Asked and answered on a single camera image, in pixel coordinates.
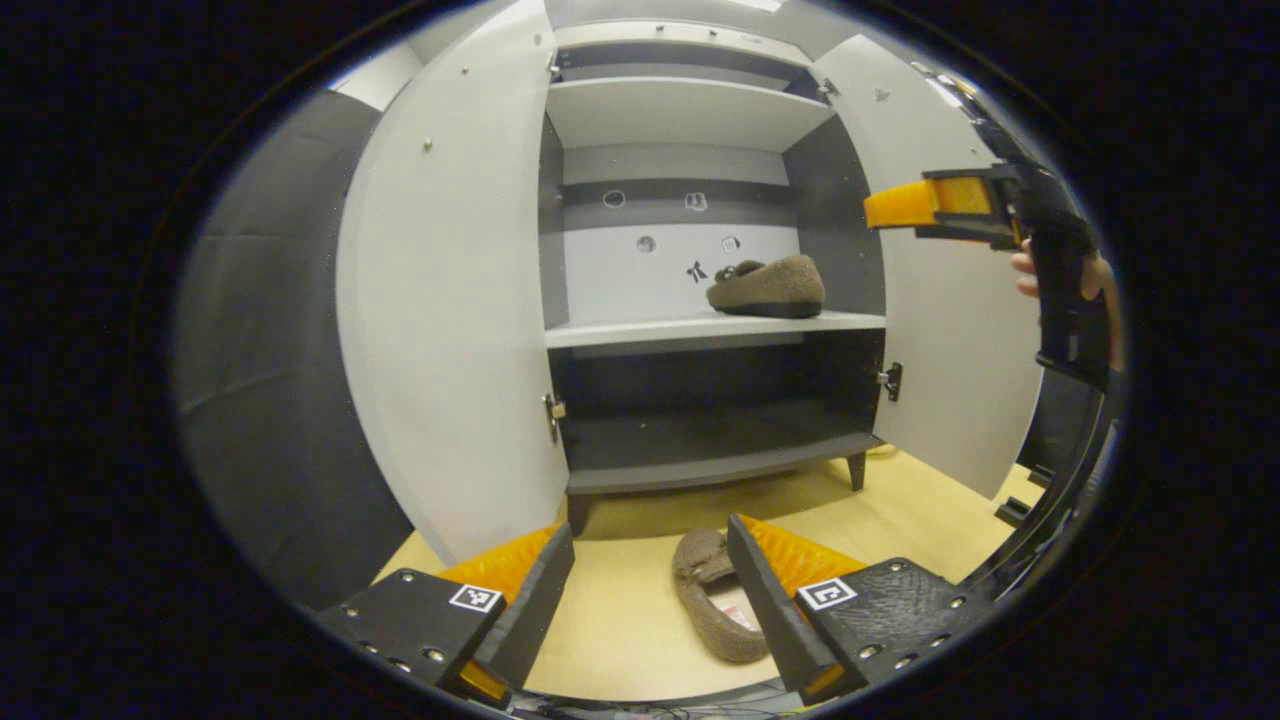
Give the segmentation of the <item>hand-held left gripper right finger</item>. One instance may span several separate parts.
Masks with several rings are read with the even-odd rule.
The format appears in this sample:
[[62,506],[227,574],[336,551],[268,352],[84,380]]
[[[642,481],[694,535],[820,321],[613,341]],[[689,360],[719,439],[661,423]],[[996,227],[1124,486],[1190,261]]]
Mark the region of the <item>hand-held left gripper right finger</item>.
[[739,512],[727,551],[785,687],[805,705],[906,674],[993,610],[909,559],[864,564]]

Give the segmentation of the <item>grey shoe cabinet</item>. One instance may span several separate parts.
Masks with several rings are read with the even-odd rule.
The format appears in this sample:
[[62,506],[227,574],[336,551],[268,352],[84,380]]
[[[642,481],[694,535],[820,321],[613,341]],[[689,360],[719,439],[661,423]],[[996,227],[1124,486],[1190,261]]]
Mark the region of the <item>grey shoe cabinet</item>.
[[[556,33],[539,249],[567,518],[598,498],[845,459],[861,488],[882,388],[884,264],[835,83],[780,40],[675,20]],[[818,316],[718,313],[745,260],[815,261]]]

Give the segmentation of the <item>black backdrop cloth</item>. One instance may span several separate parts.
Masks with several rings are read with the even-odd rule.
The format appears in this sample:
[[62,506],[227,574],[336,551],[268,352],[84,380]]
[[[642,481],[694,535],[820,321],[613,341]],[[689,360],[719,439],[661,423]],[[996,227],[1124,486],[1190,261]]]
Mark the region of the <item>black backdrop cloth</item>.
[[209,209],[177,295],[172,387],[195,478],[247,564],[314,610],[369,585],[411,530],[337,324],[342,209],[379,118],[324,90],[269,131]]

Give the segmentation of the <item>brown fuzzy shoe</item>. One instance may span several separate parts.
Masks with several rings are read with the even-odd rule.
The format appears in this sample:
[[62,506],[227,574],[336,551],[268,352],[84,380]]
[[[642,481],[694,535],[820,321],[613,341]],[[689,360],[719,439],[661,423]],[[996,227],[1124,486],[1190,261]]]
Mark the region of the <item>brown fuzzy shoe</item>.
[[676,546],[672,573],[675,592],[713,656],[728,664],[753,664],[769,653],[723,533],[705,527],[686,533]]
[[808,255],[726,266],[716,273],[705,296],[712,309],[735,316],[806,319],[818,316],[826,305],[824,283]]

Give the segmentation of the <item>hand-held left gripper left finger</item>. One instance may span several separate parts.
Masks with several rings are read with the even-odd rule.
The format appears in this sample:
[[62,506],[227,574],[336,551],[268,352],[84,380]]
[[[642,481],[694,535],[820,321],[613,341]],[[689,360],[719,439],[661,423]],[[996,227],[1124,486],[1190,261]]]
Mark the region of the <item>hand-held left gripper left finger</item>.
[[507,708],[573,562],[572,530],[554,524],[435,574],[399,568],[320,611],[317,623],[420,685]]

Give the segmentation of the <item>grey shoe cabinet door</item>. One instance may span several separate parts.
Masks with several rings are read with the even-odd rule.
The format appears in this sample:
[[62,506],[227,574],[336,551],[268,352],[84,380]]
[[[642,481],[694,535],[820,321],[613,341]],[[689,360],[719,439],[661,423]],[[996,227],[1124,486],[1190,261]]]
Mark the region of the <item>grey shoe cabinet door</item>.
[[[870,192],[928,170],[996,158],[957,105],[867,35],[814,61]],[[1009,258],[986,243],[878,233],[884,264],[884,361],[902,366],[874,433],[984,498],[1002,487],[1030,427],[1042,370],[1038,305],[1016,291]]]
[[335,309],[349,393],[396,501],[470,560],[557,518],[538,181],[544,0],[513,0],[398,94],[340,219]]

